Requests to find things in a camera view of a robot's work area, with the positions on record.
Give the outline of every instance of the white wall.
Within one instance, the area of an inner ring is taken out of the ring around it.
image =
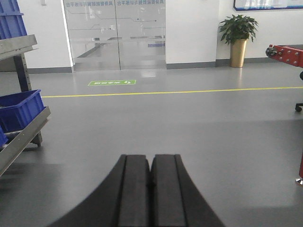
[[[216,59],[219,0],[166,1],[166,63]]]
[[[35,34],[39,48],[26,53],[28,68],[70,67],[63,13],[60,0],[19,0],[27,34]]]
[[[245,58],[266,57],[265,50],[270,44],[303,43],[303,10],[236,11],[232,6],[233,0],[220,0],[218,22],[232,14],[247,15],[259,22],[257,38],[248,43]],[[221,35],[218,36],[217,59],[229,59],[230,46],[220,39]]]
[[[19,0],[28,34],[38,45],[26,54],[29,68],[70,67],[60,0]],[[265,57],[269,44],[302,44],[303,10],[235,11],[233,0],[166,1],[166,62],[210,62],[228,59],[230,47],[220,42],[219,22],[244,14],[259,22],[257,38],[249,42],[246,58]]]

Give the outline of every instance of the metal shelf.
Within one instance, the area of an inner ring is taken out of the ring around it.
[[[0,40],[0,61],[4,65],[11,64],[17,72],[21,91],[32,90],[24,53],[32,51],[37,44],[35,35],[20,36]],[[0,176],[7,170],[24,148],[30,143],[41,146],[40,130],[47,122],[50,110],[46,107],[24,130],[8,133],[14,139],[0,152]]]
[[[48,106],[0,152],[0,176],[33,140],[51,114]]]
[[[28,51],[32,51],[37,44],[35,35],[20,36],[0,40],[0,61]]]

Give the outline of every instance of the green floor sign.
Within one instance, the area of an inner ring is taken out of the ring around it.
[[[104,80],[104,81],[92,81],[88,86],[105,86],[105,85],[134,85],[135,79],[129,80]]]

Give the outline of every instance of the frosted glass door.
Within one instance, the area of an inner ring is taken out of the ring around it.
[[[121,69],[166,68],[165,0],[116,0]]]
[[[74,69],[118,70],[114,1],[64,0]]]

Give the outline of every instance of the yellow floor line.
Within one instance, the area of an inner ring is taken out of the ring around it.
[[[92,95],[43,96],[42,98],[188,94],[188,93],[208,93],[208,92],[222,92],[222,91],[257,91],[257,90],[281,90],[281,89],[302,89],[302,88],[303,87],[257,87],[257,88],[237,88],[237,89],[219,89],[219,90],[202,90],[202,91],[155,91],[155,92],[110,93],[110,94],[92,94]]]

